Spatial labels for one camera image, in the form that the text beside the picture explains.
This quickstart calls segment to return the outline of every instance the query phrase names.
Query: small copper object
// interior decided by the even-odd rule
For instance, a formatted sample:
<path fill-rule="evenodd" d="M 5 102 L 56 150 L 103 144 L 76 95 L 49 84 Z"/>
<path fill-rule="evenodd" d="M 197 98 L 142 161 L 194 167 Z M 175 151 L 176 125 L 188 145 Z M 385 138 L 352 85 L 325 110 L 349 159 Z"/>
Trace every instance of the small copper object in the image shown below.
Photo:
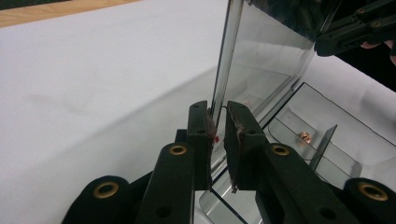
<path fill-rule="evenodd" d="M 312 137 L 308 132 L 301 132 L 298 136 L 301 137 L 301 139 L 303 139 L 307 144 L 311 143 Z"/>

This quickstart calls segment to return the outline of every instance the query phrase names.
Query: white table surface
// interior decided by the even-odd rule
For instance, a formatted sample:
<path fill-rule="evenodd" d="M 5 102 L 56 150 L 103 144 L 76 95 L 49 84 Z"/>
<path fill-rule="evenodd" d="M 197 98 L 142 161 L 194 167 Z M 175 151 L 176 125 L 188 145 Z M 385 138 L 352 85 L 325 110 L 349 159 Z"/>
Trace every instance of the white table surface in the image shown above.
<path fill-rule="evenodd" d="M 188 106 L 211 100 L 226 5 L 145 0 L 0 29 L 0 223 L 60 223 L 95 178 L 149 172 Z M 394 92 L 334 57 L 303 80 L 396 143 Z"/>

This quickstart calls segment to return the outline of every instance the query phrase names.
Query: wooden floor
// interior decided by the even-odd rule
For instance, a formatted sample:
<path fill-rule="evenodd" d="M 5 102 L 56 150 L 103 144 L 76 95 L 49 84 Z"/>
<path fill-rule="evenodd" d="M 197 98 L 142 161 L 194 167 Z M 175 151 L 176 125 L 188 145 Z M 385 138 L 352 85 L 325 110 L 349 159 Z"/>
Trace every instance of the wooden floor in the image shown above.
<path fill-rule="evenodd" d="M 0 28 L 31 21 L 62 17 L 79 12 L 114 7 L 140 0 L 73 0 L 33 7 L 19 7 L 0 10 Z"/>

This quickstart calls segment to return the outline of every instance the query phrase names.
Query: white surface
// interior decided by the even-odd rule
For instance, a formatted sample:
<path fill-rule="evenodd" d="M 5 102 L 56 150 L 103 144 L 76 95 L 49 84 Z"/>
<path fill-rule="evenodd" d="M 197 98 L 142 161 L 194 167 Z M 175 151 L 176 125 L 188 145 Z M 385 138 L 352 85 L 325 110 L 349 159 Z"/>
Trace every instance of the white surface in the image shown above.
<path fill-rule="evenodd" d="M 227 1 L 145 0 L 0 30 L 0 223 L 133 181 L 211 100 Z"/>

